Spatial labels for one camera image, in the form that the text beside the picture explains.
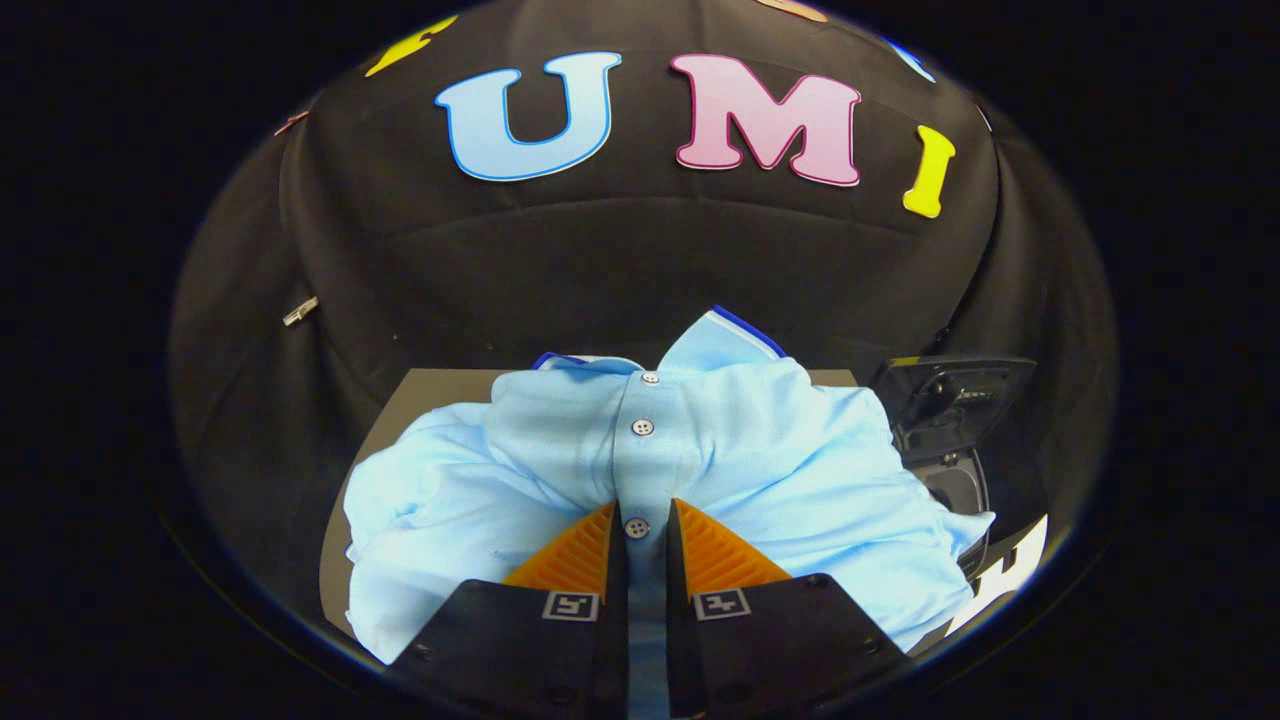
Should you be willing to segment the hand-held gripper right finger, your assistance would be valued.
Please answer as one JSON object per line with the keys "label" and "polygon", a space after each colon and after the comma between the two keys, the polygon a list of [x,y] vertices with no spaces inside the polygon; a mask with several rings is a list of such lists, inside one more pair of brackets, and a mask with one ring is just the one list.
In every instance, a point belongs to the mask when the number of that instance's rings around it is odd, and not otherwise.
{"label": "hand-held gripper right finger", "polygon": [[681,498],[666,565],[675,717],[815,719],[911,664],[831,575],[785,571]]}

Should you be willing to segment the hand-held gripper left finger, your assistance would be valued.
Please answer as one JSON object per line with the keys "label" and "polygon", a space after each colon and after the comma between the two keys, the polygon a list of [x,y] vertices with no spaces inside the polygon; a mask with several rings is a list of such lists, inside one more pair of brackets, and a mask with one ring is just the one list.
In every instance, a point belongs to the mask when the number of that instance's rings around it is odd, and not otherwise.
{"label": "hand-held gripper left finger", "polygon": [[607,503],[504,580],[461,583],[390,679],[447,719],[625,717],[626,541]]}

